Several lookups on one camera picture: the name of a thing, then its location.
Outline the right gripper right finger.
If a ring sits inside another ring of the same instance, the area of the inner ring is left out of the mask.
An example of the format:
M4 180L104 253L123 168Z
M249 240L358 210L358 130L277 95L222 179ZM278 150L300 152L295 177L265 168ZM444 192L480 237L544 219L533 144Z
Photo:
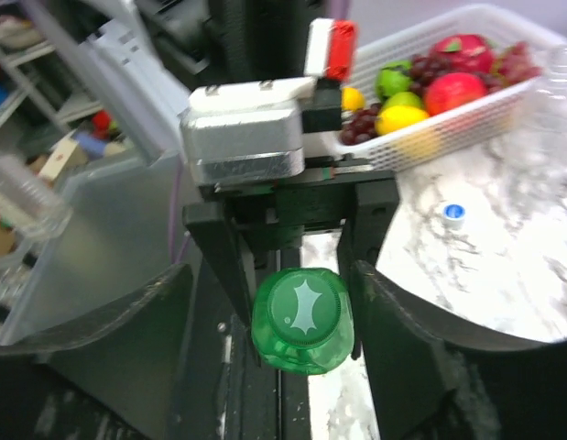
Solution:
M567 439L567 339L474 324L351 269L376 419L385 439Z

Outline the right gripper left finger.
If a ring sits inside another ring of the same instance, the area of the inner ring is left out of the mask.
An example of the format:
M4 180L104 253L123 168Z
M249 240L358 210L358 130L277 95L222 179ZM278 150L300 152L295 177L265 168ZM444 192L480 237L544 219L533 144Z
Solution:
M0 439L164 438L193 281L188 265L168 269L0 346Z

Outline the green plastic bottle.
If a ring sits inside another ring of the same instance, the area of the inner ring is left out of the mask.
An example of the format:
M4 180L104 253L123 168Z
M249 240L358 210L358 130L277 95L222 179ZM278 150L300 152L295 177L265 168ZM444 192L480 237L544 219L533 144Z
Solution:
M268 365L302 375L339 367L354 347L348 290L326 268L291 268L269 275L254 301L251 334Z

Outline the clear bottle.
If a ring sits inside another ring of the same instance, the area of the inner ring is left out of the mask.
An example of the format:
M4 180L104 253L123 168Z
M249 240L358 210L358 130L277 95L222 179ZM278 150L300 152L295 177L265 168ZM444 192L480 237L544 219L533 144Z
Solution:
M552 195L567 179L567 44L548 52L528 102L529 169L539 191Z

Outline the green bottle cap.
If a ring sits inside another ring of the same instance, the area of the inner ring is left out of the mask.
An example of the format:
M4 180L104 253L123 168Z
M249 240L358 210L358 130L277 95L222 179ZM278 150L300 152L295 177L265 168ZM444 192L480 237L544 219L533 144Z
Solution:
M287 270L269 290L269 323L278 337L294 346L318 345L339 325L342 298L343 284L330 270Z

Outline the blue white bottle cap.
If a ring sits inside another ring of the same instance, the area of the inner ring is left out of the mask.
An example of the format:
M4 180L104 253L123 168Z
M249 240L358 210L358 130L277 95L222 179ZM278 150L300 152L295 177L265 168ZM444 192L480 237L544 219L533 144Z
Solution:
M449 203L442 208L442 222L447 228L460 229L465 222L465 217L466 210L460 204Z

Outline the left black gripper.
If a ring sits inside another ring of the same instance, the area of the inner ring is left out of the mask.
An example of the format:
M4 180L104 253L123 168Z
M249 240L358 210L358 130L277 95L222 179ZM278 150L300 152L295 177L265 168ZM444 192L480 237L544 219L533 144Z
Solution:
M367 159L310 159L293 178L203 189L183 208L183 223L221 283L239 319L250 326L256 293L252 252L297 248L303 236L343 231L338 269L376 265L400 197L395 174Z

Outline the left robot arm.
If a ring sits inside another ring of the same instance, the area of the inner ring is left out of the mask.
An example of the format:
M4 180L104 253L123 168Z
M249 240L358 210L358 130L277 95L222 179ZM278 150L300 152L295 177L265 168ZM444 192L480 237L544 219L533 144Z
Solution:
M303 41L277 30L277 8L229 1L205 39L218 61L177 56L181 82L163 64L168 44L147 35L127 1L26 1L25 10L133 143L128 159L76 171L63 186L71 224L44 250L28 306L45 328L114 303L170 272L177 208L243 321L255 293L255 259L297 247L307 234L341 229L343 269L375 263L398 207L389 171L342 164L308 137L341 123L354 24L314 18Z

